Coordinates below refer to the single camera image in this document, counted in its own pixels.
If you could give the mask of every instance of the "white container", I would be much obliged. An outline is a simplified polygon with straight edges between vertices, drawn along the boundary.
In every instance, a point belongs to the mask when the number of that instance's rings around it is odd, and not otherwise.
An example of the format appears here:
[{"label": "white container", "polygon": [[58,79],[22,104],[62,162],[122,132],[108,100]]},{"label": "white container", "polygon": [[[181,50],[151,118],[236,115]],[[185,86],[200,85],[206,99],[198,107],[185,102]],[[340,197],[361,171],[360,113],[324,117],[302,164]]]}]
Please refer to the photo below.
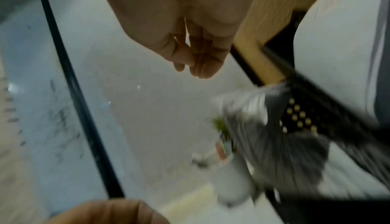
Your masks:
[{"label": "white container", "polygon": [[203,170],[207,172],[219,202],[234,205],[256,193],[256,186],[247,163],[240,154],[232,154],[220,161],[213,150],[204,159],[209,167]]}]

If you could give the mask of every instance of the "brown wood panel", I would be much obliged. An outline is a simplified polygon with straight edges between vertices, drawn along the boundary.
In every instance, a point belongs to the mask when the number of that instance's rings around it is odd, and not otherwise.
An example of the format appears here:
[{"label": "brown wood panel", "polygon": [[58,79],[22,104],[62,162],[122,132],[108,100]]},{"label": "brown wood panel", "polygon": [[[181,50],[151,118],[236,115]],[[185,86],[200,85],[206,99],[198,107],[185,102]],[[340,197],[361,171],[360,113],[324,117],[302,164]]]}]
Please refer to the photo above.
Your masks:
[{"label": "brown wood panel", "polygon": [[254,0],[234,46],[265,84],[281,81],[284,75],[260,52],[260,46],[289,23],[293,9],[309,9],[315,1]]}]

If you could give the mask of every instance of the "beige surface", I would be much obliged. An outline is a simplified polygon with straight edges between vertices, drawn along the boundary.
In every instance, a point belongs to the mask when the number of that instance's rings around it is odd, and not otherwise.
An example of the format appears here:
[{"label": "beige surface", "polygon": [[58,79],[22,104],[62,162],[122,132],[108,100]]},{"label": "beige surface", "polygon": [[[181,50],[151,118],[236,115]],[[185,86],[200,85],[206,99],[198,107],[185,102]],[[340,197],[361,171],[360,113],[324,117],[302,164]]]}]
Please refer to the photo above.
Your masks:
[{"label": "beige surface", "polygon": [[12,107],[12,102],[6,101],[10,97],[6,87],[0,59],[0,223],[40,223],[43,213],[27,162],[22,158],[22,136],[18,135],[17,122],[10,122],[15,113],[5,112]]},{"label": "beige surface", "polygon": [[286,26],[293,9],[309,9],[316,0],[254,0],[234,45],[265,84],[284,78],[283,74],[259,50]]}]

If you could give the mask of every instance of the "black edge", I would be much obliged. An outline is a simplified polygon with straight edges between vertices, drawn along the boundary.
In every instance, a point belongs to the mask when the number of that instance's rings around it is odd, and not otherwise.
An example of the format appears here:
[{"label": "black edge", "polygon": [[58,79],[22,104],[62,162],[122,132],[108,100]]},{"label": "black edge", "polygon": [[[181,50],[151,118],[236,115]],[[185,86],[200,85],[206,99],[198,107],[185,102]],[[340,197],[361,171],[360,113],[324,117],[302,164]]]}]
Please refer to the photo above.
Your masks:
[{"label": "black edge", "polygon": [[263,86],[263,81],[257,76],[257,74],[253,71],[253,69],[248,65],[248,63],[243,59],[241,54],[237,51],[235,46],[232,46],[230,49],[230,53],[236,62],[240,65],[241,69],[245,72],[248,78],[252,81],[254,85]]},{"label": "black edge", "polygon": [[115,175],[115,171],[103,146],[102,139],[99,136],[96,125],[92,119],[91,113],[78,84],[72,64],[70,63],[59,29],[57,27],[53,11],[50,7],[50,2],[49,0],[41,0],[41,2],[45,12],[46,20],[48,22],[50,33],[57,50],[59,61],[68,83],[74,107],[77,111],[107,194],[109,198],[123,198],[125,197],[124,193]]}]

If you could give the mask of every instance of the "skin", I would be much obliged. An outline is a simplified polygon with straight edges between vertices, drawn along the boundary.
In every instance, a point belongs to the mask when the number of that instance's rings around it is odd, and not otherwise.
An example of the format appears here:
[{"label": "skin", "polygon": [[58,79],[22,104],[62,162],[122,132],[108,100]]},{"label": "skin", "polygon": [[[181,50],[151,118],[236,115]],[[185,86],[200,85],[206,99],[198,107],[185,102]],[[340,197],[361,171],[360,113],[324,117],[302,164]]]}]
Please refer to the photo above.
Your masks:
[{"label": "skin", "polygon": [[[125,33],[173,62],[210,78],[222,67],[252,0],[108,0]],[[190,45],[185,42],[186,30]]]},{"label": "skin", "polygon": [[44,224],[169,224],[142,201],[92,201],[57,215]]}]

